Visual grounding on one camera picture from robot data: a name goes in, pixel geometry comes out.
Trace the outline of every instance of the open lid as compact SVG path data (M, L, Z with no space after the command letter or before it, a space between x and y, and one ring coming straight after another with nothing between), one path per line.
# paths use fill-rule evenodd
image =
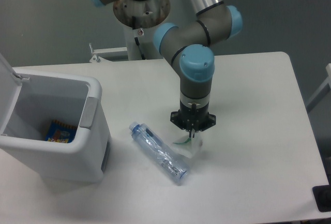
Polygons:
M20 78L0 53L0 135L7 126L20 94Z

